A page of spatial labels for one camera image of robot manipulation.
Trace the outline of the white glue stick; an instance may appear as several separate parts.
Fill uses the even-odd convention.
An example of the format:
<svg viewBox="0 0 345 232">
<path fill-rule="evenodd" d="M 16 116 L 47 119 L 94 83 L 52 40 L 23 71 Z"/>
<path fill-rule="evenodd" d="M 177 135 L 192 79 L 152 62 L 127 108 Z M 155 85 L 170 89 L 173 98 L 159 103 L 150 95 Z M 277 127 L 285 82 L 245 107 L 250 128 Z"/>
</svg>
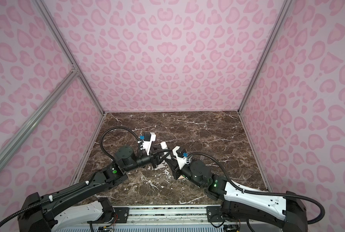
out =
<svg viewBox="0 0 345 232">
<path fill-rule="evenodd" d="M 161 149 L 162 149 L 162 150 L 168 150 L 168 149 L 169 149 L 166 142 L 161 142 L 160 145 L 161 145 Z M 164 156 L 166 159 L 171 159 L 171 155 L 170 155 L 170 152 L 169 152 L 169 151 L 163 152 L 163 156 Z"/>
</svg>

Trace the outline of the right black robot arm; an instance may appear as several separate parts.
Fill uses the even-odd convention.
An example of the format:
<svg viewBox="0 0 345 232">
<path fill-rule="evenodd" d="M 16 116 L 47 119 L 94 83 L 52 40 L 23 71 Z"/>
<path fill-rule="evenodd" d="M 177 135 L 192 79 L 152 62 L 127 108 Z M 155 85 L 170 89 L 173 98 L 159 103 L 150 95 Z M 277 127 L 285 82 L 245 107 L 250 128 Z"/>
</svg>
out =
<svg viewBox="0 0 345 232">
<path fill-rule="evenodd" d="M 224 219 L 256 220 L 274 225 L 284 232 L 306 232 L 306 207 L 291 193 L 276 194 L 243 187 L 212 173 L 202 161 L 180 167 L 175 159 L 166 161 L 175 179 L 184 177 L 212 200 L 221 200 Z"/>
</svg>

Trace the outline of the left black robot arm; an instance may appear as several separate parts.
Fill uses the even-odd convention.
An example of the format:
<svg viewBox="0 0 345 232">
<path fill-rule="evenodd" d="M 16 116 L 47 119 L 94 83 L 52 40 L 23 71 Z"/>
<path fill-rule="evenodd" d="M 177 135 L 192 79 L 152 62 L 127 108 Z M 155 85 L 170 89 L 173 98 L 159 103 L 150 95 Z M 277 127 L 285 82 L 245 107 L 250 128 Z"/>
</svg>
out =
<svg viewBox="0 0 345 232">
<path fill-rule="evenodd" d="M 24 212 L 18 215 L 21 232 L 50 232 L 63 211 L 100 192 L 111 190 L 127 180 L 127 172 L 146 165 L 159 165 L 168 156 L 168 149 L 153 150 L 151 155 L 145 152 L 138 157 L 131 146 L 121 147 L 115 153 L 115 161 L 94 172 L 90 179 L 68 188 L 40 196 L 37 192 L 28 196 L 24 202 Z"/>
</svg>

